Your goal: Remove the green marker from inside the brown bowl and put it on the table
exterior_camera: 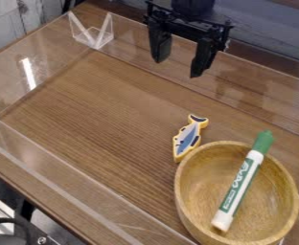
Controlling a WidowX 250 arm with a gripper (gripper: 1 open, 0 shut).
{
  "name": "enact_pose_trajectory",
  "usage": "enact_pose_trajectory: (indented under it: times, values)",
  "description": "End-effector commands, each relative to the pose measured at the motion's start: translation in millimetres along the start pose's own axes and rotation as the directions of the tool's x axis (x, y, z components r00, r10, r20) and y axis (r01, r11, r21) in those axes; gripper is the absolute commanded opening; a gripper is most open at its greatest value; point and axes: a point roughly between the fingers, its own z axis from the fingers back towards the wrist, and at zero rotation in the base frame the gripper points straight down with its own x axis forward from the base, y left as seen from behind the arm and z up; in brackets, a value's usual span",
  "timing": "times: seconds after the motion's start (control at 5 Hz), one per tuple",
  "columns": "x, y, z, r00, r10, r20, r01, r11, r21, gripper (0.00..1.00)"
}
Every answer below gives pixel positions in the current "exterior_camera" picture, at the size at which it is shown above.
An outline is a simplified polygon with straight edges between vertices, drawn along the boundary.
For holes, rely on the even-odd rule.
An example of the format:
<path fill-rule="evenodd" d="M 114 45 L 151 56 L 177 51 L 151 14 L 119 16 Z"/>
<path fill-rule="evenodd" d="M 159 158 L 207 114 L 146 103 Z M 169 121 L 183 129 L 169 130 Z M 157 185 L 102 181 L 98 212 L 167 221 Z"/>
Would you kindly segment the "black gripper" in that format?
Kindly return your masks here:
<path fill-rule="evenodd" d="M 227 48 L 234 28 L 231 20 L 214 11 L 215 3 L 217 0 L 170 0 L 170 6 L 166 6 L 159 0 L 146 0 L 145 23 L 155 62 L 169 58 L 174 34 L 198 41 L 191 78 L 201 77 L 211 67 L 218 50 Z"/>

